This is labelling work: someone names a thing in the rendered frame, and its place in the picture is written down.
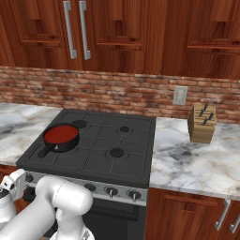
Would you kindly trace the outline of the black saucepan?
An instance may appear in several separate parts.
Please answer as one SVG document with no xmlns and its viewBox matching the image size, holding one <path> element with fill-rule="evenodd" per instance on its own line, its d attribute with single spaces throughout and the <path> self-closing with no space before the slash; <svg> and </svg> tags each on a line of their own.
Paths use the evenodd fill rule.
<svg viewBox="0 0 240 240">
<path fill-rule="evenodd" d="M 74 126 L 72 124 L 68 124 L 68 123 L 62 123 L 62 124 L 55 124 L 51 127 L 48 127 L 44 132 L 43 132 L 43 140 L 44 140 L 44 133 L 54 127 L 54 126 L 58 126 L 58 125 L 71 125 Z M 79 138 L 76 141 L 72 141 L 72 142 L 67 142 L 67 143 L 58 143 L 58 144 L 50 144 L 50 143 L 45 143 L 45 147 L 37 154 L 40 158 L 44 158 L 48 153 L 50 152 L 55 152 L 55 153 L 63 153 L 63 152 L 67 152 L 71 149 L 73 149 L 77 143 L 80 140 L 80 135 Z"/>
</svg>

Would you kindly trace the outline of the grey wall outlet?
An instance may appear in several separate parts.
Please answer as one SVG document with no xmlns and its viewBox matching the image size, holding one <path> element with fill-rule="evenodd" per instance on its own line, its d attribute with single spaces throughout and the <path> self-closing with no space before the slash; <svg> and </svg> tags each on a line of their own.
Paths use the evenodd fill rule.
<svg viewBox="0 0 240 240">
<path fill-rule="evenodd" d="M 173 92 L 173 105 L 185 105 L 188 94 L 188 88 L 186 86 L 176 85 Z"/>
</svg>

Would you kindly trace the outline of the black gas stove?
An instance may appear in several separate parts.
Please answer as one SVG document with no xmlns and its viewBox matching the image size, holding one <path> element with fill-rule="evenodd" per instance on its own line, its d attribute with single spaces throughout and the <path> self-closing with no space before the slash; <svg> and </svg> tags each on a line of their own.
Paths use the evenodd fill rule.
<svg viewBox="0 0 240 240">
<path fill-rule="evenodd" d="M 32 202 L 38 180 L 51 174 L 83 187 L 94 185 L 94 199 L 146 208 L 156 120 L 139 115 L 64 109 L 51 121 L 52 125 L 62 123 L 78 128 L 78 144 L 67 152 L 50 152 L 40 158 L 38 153 L 45 143 L 43 135 L 39 135 L 16 162 L 18 168 L 34 177 L 23 199 Z M 116 188 L 118 193 L 110 198 L 106 188 Z M 142 194 L 136 202 L 129 197 L 131 190 Z"/>
</svg>

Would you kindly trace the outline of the black oven door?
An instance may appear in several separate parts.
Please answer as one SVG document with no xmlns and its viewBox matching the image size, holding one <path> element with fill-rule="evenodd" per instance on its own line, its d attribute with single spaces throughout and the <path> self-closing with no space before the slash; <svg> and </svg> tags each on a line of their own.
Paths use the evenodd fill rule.
<svg viewBox="0 0 240 240">
<path fill-rule="evenodd" d="M 95 240 L 143 240 L 146 208 L 95 198 L 82 216 Z"/>
</svg>

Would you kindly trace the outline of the red wooden wall cupboard door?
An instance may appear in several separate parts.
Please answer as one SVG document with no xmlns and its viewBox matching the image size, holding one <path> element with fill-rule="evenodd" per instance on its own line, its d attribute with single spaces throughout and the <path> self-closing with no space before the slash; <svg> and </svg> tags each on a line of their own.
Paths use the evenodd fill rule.
<svg viewBox="0 0 240 240">
<path fill-rule="evenodd" d="M 161 73 L 240 78 L 240 0 L 169 0 Z"/>
<path fill-rule="evenodd" d="M 0 0 L 0 66 L 83 67 L 78 0 L 69 0 L 75 59 L 70 58 L 63 1 L 67 0 Z"/>
<path fill-rule="evenodd" d="M 84 0 L 89 71 L 159 74 L 167 0 Z"/>
</svg>

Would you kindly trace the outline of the red marinara sauce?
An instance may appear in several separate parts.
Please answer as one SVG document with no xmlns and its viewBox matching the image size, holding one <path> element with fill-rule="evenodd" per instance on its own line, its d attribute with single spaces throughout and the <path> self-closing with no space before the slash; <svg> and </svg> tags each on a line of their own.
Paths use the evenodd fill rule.
<svg viewBox="0 0 240 240">
<path fill-rule="evenodd" d="M 44 133 L 44 141 L 50 144 L 70 143 L 78 138 L 78 129 L 71 125 L 54 126 Z"/>
</svg>

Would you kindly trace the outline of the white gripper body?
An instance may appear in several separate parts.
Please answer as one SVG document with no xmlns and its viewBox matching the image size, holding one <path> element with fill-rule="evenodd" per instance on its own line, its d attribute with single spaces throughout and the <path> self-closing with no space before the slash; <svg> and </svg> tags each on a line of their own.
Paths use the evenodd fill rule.
<svg viewBox="0 0 240 240">
<path fill-rule="evenodd" d="M 13 173 L 12 179 L 15 184 L 15 193 L 13 195 L 13 200 L 19 200 L 23 196 L 23 192 L 25 190 L 25 176 L 26 171 L 24 169 L 19 169 Z"/>
</svg>

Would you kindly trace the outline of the red wooden base cupboard door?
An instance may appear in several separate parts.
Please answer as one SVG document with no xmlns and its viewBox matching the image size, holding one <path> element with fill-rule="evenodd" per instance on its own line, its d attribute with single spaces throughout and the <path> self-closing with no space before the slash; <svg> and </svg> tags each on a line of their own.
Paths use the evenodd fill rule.
<svg viewBox="0 0 240 240">
<path fill-rule="evenodd" d="M 150 187 L 144 240 L 217 240 L 223 199 Z"/>
<path fill-rule="evenodd" d="M 240 240 L 240 202 L 232 201 L 218 240 Z"/>
</svg>

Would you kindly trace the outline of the wooden knife block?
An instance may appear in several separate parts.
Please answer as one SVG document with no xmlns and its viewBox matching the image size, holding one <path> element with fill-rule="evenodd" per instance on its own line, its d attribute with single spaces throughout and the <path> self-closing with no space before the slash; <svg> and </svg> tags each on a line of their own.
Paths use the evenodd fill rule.
<svg viewBox="0 0 240 240">
<path fill-rule="evenodd" d="M 200 117 L 200 111 L 204 105 L 194 105 L 187 120 L 189 138 L 194 143 L 210 143 L 216 127 L 216 107 L 209 105 L 203 115 Z M 202 122 L 208 118 L 210 113 L 214 113 L 212 120 L 208 120 L 203 126 Z"/>
</svg>

